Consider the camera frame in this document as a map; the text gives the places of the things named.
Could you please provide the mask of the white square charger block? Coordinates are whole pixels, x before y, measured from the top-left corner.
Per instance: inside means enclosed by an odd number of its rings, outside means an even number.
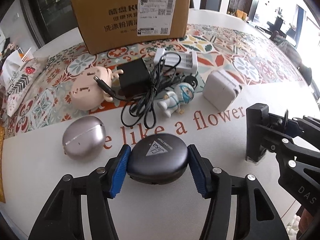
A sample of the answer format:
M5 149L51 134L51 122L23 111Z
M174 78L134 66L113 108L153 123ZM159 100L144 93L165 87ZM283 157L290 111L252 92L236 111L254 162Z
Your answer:
M225 111L241 91L242 85L222 69L208 75L202 94L217 110Z

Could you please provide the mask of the dark round earbud case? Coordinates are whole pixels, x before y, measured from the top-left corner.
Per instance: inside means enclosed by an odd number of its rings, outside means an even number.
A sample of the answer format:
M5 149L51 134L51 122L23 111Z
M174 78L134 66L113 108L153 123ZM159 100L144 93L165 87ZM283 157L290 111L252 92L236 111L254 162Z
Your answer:
M135 181L151 185L172 183L188 165L188 149L179 137L159 133L140 140L131 151L127 174Z

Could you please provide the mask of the silver oval earbud case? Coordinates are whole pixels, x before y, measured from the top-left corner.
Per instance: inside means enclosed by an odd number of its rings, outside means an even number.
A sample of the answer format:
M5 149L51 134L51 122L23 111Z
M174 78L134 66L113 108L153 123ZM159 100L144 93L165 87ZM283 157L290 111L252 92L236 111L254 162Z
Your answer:
M84 116L71 123L62 137L65 155L77 161L90 161L98 156L105 144L106 130L95 116Z

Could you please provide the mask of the white suited figurine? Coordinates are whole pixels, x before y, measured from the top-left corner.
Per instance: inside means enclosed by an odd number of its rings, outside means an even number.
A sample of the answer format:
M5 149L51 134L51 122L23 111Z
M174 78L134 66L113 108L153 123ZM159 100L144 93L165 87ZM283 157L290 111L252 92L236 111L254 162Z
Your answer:
M196 77L187 76L183 82L175 86L174 90L167 91L163 99L157 102L157 106L167 118L170 118L174 112L183 114L184 109L182 106L189 104L193 100L197 85Z

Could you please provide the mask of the white battery charger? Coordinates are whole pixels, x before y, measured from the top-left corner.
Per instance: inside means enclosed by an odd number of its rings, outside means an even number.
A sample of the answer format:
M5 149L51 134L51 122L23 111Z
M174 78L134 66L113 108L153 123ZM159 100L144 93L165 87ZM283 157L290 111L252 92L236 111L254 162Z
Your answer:
M197 53L166 51L164 48L158 48L153 58L153 65L160 61L164 62L164 67L171 70L176 69L178 73L195 75L198 71Z

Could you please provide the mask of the pink round head toy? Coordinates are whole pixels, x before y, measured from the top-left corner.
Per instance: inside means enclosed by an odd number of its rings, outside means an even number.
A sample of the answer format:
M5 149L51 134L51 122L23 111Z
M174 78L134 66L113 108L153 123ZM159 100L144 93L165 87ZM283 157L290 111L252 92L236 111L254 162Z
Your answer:
M104 101L112 102L113 96L104 92L94 77L97 76L112 87L112 81L118 79L120 74L124 74L122 69L112 72L109 68L100 66L84 70L76 77L70 91L73 106L82 111L89 111Z

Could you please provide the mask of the black power adapter with cable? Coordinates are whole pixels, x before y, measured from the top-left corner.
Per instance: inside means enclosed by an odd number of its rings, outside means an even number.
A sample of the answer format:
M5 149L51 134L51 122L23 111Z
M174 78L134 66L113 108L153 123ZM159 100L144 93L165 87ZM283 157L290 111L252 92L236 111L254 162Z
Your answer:
M98 86L106 93L113 96L113 99L124 102L121 110L120 120L124 127L133 127L140 121L146 129L152 129L157 124L157 115L154 107L156 96L171 85L176 85L183 80L184 75L178 74L176 69L167 69L164 62L153 67L148 71L143 59L137 59L128 63L128 68L122 69L124 74L120 74L119 80L122 95L109 87L97 76L94 77Z

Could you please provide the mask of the yellow woven placemat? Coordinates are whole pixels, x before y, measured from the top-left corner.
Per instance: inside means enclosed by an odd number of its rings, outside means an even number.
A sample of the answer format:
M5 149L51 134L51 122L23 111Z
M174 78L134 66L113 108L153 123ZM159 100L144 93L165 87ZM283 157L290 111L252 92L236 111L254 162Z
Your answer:
M5 133L5 128L0 126L0 202L1 203L5 203L5 195L4 195L4 189L3 189L3 178L2 178L4 133Z

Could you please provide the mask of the floral tissue pouch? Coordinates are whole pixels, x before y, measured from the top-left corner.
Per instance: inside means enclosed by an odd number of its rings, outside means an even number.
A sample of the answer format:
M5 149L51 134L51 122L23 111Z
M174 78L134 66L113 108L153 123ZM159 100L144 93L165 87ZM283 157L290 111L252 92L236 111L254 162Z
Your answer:
M48 57L36 57L27 61L14 75L5 91L4 108L12 117L20 107L34 81L43 72Z

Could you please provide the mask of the white fruit basket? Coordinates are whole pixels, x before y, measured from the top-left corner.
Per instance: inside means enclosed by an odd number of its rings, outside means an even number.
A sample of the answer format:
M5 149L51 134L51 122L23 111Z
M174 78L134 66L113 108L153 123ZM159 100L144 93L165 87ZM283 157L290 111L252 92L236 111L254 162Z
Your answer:
M29 48L26 51L23 51L21 47L18 47L17 51L20 55L22 62L27 62L34 58L33 54L31 53L31 48Z

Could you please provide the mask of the brown cardboard box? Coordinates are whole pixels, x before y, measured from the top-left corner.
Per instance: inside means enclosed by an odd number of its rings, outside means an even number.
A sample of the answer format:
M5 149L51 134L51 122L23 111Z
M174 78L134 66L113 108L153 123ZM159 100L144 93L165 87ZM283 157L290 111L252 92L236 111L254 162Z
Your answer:
M71 4L91 54L182 38L187 31L190 0L72 0Z

